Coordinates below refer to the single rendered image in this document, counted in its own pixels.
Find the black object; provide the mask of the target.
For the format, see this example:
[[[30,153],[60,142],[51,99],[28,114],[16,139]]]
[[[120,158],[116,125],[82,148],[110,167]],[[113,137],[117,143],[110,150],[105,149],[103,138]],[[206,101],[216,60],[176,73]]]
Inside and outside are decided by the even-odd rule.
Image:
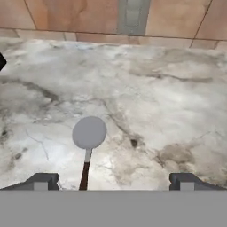
[[[0,52],[0,71],[4,68],[6,65],[7,61],[4,58],[3,54]]]

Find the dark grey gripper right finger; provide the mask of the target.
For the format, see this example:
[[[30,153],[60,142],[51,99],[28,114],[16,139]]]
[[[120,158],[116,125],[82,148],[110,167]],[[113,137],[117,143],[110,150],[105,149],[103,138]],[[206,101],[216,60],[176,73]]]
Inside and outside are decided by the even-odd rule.
[[[171,191],[225,191],[225,188],[203,182],[192,173],[171,173],[169,181]]]

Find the grey wall outlet plate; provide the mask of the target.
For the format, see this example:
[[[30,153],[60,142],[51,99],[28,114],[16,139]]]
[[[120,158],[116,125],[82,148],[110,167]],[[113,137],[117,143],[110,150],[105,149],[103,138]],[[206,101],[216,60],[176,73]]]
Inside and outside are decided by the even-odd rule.
[[[118,0],[117,33],[144,35],[151,0]]]

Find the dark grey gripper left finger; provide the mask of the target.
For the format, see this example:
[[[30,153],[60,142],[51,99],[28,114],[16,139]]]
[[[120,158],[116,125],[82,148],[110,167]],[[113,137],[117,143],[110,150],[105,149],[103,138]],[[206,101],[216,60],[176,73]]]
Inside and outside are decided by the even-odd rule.
[[[1,191],[57,191],[59,189],[58,181],[59,175],[57,173],[35,173],[25,182],[1,188]]]

